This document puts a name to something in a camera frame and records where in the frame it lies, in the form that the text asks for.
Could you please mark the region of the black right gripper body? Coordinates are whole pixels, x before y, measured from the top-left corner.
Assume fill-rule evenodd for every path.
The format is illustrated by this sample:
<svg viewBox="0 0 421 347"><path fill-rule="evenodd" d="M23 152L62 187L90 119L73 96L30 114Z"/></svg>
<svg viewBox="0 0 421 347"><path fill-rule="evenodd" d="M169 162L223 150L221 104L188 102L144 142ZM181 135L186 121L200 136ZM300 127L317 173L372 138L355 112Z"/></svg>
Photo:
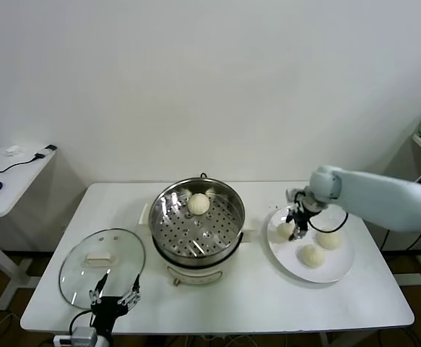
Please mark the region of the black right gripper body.
<svg viewBox="0 0 421 347"><path fill-rule="evenodd" d="M295 227L297 223L307 223L308 231L308 222L320 212L321 206L318 206L317 204L305 205L301 201L294 201L293 206L290 209L290 217L295 220Z"/></svg>

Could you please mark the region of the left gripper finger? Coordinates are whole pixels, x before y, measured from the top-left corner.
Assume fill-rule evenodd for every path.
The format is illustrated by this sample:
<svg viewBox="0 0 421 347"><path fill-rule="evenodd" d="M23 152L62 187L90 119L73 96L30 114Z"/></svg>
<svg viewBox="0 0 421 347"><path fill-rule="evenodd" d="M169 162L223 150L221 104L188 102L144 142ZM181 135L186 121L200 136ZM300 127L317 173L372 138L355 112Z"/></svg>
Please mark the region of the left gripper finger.
<svg viewBox="0 0 421 347"><path fill-rule="evenodd" d="M99 304L101 302L101 292L107 282L108 273L105 273L104 276L97 282L94 289L89 290L90 301L92 304Z"/></svg>
<svg viewBox="0 0 421 347"><path fill-rule="evenodd" d="M126 308L136 306L141 299L139 279L140 274L136 276L133 286L118 300L118 304Z"/></svg>

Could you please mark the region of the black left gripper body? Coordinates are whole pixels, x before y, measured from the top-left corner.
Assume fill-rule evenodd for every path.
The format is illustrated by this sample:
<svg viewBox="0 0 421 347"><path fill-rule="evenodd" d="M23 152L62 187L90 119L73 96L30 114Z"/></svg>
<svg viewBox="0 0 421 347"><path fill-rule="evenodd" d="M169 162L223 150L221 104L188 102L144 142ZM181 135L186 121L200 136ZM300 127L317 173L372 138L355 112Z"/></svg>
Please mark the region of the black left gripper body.
<svg viewBox="0 0 421 347"><path fill-rule="evenodd" d="M127 314L127 306L120 296L103 296L90 305L94 314L92 326L98 335L110 335L116 320Z"/></svg>

